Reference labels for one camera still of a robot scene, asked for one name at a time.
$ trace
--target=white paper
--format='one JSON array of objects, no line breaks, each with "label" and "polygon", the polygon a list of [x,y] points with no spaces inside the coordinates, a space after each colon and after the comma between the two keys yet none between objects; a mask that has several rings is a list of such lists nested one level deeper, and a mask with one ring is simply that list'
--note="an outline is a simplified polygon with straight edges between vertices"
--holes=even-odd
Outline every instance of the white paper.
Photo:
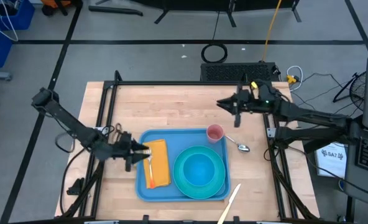
[{"label": "white paper", "polygon": [[[347,155],[343,144],[331,143],[321,149],[317,150],[316,165],[320,168],[324,168],[333,174],[344,178],[346,175],[346,161]],[[318,175],[332,177],[329,173],[317,169]]]}]

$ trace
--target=yellow cable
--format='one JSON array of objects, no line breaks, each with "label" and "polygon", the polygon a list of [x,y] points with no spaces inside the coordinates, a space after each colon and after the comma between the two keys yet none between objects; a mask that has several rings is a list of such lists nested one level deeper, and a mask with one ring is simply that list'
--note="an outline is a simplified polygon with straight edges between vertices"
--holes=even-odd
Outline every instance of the yellow cable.
[{"label": "yellow cable", "polygon": [[265,40],[265,45],[264,45],[264,53],[263,53],[263,58],[262,58],[263,62],[265,62],[265,56],[267,55],[267,46],[268,46],[269,39],[270,39],[270,33],[271,33],[272,25],[274,24],[274,20],[275,20],[275,17],[277,16],[278,9],[279,9],[279,6],[281,5],[281,2],[282,2],[282,0],[279,0],[277,8],[275,9],[274,16],[272,17],[272,20],[271,20],[271,23],[270,23],[269,32],[267,33],[267,38]]}]

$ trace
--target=pink cup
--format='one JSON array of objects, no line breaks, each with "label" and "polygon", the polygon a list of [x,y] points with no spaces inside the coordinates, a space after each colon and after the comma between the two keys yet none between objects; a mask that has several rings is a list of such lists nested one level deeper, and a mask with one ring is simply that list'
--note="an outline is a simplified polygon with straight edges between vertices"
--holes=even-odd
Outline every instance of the pink cup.
[{"label": "pink cup", "polygon": [[220,125],[212,124],[207,128],[206,135],[208,136],[208,141],[214,144],[224,136],[224,130]]}]

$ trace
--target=blue tray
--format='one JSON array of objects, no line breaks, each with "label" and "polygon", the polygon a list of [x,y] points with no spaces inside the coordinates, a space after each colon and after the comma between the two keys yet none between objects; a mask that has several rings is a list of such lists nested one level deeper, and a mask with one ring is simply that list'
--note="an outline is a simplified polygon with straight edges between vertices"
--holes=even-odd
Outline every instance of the blue tray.
[{"label": "blue tray", "polygon": [[189,198],[177,188],[173,180],[173,165],[176,157],[183,150],[191,146],[206,146],[221,156],[226,166],[226,179],[223,187],[214,196],[204,200],[223,200],[229,195],[231,181],[229,177],[228,152],[225,138],[216,144],[210,144],[206,137],[206,129],[154,129],[142,133],[140,143],[164,139],[167,144],[167,157],[169,161],[171,184],[165,187],[147,189],[145,185],[144,163],[137,165],[136,193],[146,202],[186,202],[196,201]]}]

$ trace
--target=floor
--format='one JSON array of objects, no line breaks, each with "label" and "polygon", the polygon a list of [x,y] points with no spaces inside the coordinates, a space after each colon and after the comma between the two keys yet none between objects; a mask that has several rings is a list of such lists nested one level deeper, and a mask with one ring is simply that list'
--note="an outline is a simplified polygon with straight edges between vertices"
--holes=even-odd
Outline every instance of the floor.
[{"label": "floor", "polygon": [[[62,130],[54,121],[39,118],[30,106],[39,88],[54,88],[61,104],[78,116],[86,82],[112,80],[115,70],[124,80],[200,78],[200,52],[213,38],[217,13],[173,11],[155,25],[159,9],[125,0],[105,3],[139,9],[144,13],[139,17],[89,12],[88,4],[94,1],[86,1],[81,10],[69,9],[68,16],[57,12],[53,17],[45,17],[36,6],[29,30],[17,32],[20,41],[0,68],[13,75],[9,82],[0,80],[0,221],[5,207],[12,213],[9,218],[7,212],[2,221],[10,222],[53,218],[55,212],[67,155],[53,143]],[[289,66],[299,65],[305,77],[330,73],[340,83],[366,69],[368,0],[301,0],[297,11],[302,22],[297,22],[289,9],[279,11],[271,33],[271,40],[276,41],[270,42],[266,61],[275,62],[283,74]],[[261,59],[273,13],[235,12],[237,28],[231,27],[227,15],[219,15],[214,38],[230,40],[226,62]],[[213,48],[206,53],[209,60],[220,55],[222,52]],[[330,77],[315,75],[295,93],[308,100],[335,86]],[[351,104],[350,99],[331,102],[338,90],[308,103],[325,112]],[[294,95],[293,99],[301,103]],[[355,109],[350,105],[340,113],[357,116],[361,112]],[[69,139],[62,145],[68,147]],[[30,161],[22,163],[22,158],[31,154]],[[18,170],[25,165],[28,168],[16,202],[6,206]],[[318,177],[314,169],[310,172],[321,218],[335,220],[344,215],[346,196],[338,190],[337,181]],[[368,223],[368,204],[357,202],[356,221]]]}]

